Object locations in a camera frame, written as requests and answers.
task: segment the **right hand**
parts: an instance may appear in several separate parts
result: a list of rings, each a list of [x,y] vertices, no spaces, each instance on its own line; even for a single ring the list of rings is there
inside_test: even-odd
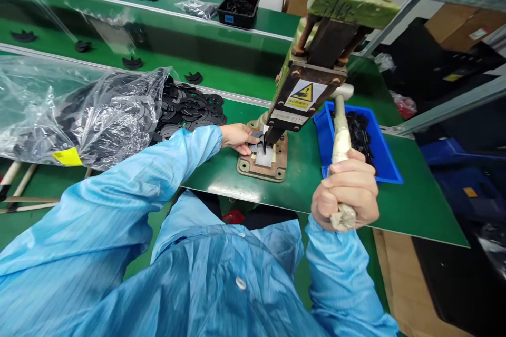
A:
[[[330,167],[332,175],[322,180],[316,189],[311,203],[311,213],[319,226],[335,232],[330,215],[337,213],[338,203],[355,208],[357,218],[355,228],[371,224],[380,216],[376,197],[378,186],[374,174],[376,170],[365,163],[362,153],[351,149],[348,158]]]

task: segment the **worker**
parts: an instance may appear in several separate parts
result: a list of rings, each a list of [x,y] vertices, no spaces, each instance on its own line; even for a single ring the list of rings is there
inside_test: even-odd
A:
[[[379,216],[374,169],[357,151],[333,165],[313,195],[310,312],[294,286],[303,257],[297,218],[252,230],[225,224],[190,190],[163,222],[151,264],[123,281],[150,245],[148,214],[221,148],[247,155],[248,143],[258,142],[243,124],[179,130],[69,187],[0,254],[0,334],[394,336],[397,324],[383,311],[356,231],[335,232],[329,222],[338,200],[355,207],[356,227]]]

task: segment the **yellow warning triangle sticker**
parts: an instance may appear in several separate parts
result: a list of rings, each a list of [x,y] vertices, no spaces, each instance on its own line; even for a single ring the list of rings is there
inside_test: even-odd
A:
[[[307,102],[313,101],[313,84],[309,84],[305,86],[302,90],[299,92],[294,93],[292,96],[293,98],[301,99]]]

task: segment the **yellow tag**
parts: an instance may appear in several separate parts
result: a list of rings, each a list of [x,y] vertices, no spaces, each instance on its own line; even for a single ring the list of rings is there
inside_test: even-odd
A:
[[[476,191],[473,190],[471,187],[463,188],[463,190],[468,197],[478,197]]]
[[[457,79],[460,79],[463,75],[450,74],[447,77],[443,78],[447,82],[455,82]]]
[[[67,167],[83,165],[75,147],[54,152],[53,157],[55,157],[62,165]]]
[[[303,111],[306,111],[311,106],[311,103],[308,103],[305,100],[299,100],[299,99],[290,97],[286,101],[286,105],[289,105],[290,108],[296,108],[296,109],[301,109]]]

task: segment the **blue plastic tray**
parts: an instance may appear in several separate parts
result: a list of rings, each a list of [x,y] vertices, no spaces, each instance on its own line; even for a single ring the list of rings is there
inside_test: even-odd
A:
[[[351,105],[344,106],[345,111],[355,111],[369,119],[367,131],[371,135],[371,150],[374,154],[373,163],[376,167],[376,180],[378,182],[403,184],[404,180],[397,169],[394,159],[381,133],[380,125],[374,112],[368,108]],[[322,176],[327,177],[328,167],[332,164],[332,148],[334,147],[334,122],[330,113],[334,111],[334,103],[326,102],[324,108],[313,117],[320,146],[322,158]]]

